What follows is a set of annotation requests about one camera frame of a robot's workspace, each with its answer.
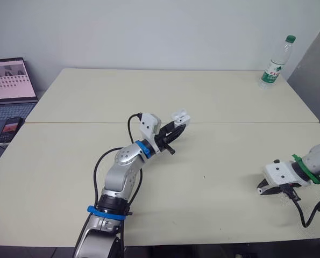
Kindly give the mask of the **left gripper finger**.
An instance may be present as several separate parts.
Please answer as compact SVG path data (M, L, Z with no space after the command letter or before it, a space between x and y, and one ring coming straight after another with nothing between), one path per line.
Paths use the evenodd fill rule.
M160 129L159 134L170 134L174 130L175 130L175 122L171 121L170 123L166 124Z
M173 129L168 135L167 135L167 143L173 142L175 139L177 139L185 130L186 124L180 125Z

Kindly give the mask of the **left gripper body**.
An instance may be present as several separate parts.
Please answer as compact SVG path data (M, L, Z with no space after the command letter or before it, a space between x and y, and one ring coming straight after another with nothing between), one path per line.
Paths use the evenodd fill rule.
M159 152L168 151L171 155L175 154L175 150L167 142L168 136L171 136L173 130L162 128L159 133L155 136L154 140L159 149Z

